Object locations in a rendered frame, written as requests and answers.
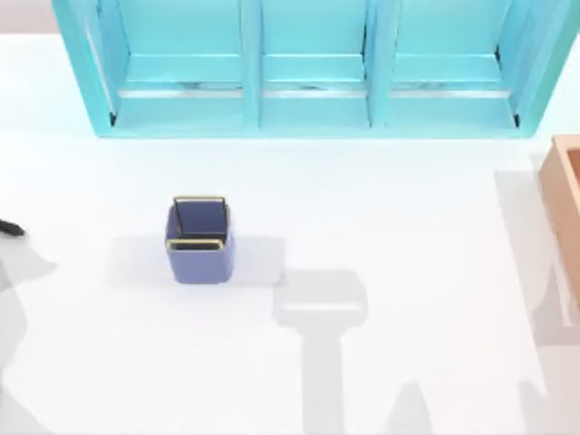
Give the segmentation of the light blue rack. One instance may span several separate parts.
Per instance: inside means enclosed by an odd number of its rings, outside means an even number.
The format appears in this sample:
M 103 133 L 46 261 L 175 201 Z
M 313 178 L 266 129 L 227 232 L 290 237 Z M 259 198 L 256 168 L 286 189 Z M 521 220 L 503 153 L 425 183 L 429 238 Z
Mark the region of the light blue rack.
M 580 0 L 52 0 L 103 138 L 519 138 Z

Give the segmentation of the salmon-coloured shallow box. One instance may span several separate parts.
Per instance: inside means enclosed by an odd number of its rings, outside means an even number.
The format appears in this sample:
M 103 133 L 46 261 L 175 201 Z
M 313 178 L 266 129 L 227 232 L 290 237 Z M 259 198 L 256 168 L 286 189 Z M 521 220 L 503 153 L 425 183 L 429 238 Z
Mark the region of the salmon-coloured shallow box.
M 538 177 L 565 270 L 571 307 L 580 322 L 580 133 L 551 138 Z

